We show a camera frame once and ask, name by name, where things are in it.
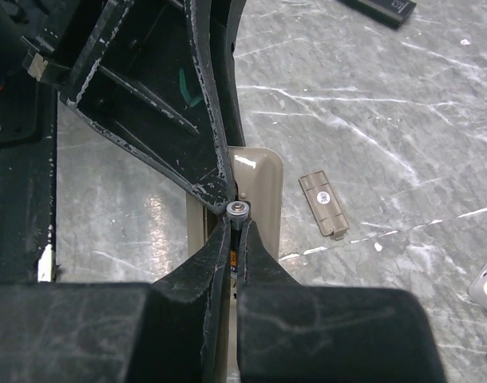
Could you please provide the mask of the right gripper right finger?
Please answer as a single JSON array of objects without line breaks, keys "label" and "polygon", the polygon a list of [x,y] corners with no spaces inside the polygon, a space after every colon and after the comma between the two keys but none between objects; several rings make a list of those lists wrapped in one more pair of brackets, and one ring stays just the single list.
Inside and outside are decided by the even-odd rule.
[{"label": "right gripper right finger", "polygon": [[443,382],[429,319],[406,290],[304,286],[243,226],[237,278],[243,382]]}]

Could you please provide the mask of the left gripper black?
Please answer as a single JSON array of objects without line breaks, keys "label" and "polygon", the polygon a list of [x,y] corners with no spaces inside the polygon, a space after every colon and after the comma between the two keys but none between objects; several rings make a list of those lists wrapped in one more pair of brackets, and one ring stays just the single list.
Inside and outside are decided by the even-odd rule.
[{"label": "left gripper black", "polygon": [[53,137],[62,102],[120,143],[120,3],[0,1],[0,148]]}]

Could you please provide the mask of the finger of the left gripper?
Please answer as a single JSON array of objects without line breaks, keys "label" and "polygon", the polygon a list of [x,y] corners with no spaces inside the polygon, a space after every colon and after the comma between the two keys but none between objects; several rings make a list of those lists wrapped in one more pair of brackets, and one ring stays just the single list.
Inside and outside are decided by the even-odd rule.
[{"label": "finger of the left gripper", "polygon": [[203,4],[203,8],[208,11],[213,84],[216,86],[219,111],[227,145],[235,147],[246,145],[236,89],[234,57],[245,5],[245,0],[214,0]]},{"label": "finger of the left gripper", "polygon": [[205,1],[120,3],[120,143],[219,214],[236,197]]}]

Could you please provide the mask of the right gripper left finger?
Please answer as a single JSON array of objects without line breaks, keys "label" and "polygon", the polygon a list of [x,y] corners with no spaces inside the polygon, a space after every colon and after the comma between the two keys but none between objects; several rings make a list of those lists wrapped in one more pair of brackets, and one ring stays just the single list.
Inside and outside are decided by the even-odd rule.
[{"label": "right gripper left finger", "polygon": [[0,285],[0,382],[223,382],[231,226],[155,283]]}]

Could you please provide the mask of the beige battery cover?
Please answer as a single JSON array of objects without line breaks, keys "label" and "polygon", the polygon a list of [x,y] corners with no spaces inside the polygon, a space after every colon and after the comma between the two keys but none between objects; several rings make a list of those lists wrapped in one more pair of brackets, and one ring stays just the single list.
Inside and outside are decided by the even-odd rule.
[{"label": "beige battery cover", "polygon": [[324,171],[299,178],[300,187],[323,236],[340,240],[349,229],[346,215]]}]

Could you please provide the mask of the black battery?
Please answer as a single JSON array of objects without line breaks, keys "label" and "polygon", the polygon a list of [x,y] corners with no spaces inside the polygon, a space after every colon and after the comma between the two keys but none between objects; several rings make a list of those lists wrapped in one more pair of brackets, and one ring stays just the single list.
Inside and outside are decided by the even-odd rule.
[{"label": "black battery", "polygon": [[240,240],[250,214],[250,206],[245,201],[237,200],[227,205],[226,212],[231,224],[230,273],[233,278],[237,278]]}]

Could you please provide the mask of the white remote with blue button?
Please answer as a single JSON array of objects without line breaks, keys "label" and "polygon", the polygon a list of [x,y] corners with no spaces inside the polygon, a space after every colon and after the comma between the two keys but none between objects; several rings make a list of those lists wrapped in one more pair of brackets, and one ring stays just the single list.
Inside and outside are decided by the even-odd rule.
[{"label": "white remote with blue button", "polygon": [[[283,162],[266,148],[230,147],[237,183],[237,197],[250,205],[250,217],[259,228],[267,252],[279,257],[283,195]],[[207,242],[217,218],[190,195],[186,195],[188,254],[194,255]]]}]

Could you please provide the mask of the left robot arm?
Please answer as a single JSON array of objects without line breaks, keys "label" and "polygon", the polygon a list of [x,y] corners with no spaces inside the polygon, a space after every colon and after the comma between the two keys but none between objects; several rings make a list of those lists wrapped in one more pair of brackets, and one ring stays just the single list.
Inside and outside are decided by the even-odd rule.
[{"label": "left robot arm", "polygon": [[242,1],[0,1],[0,282],[50,281],[57,107],[220,215]]}]

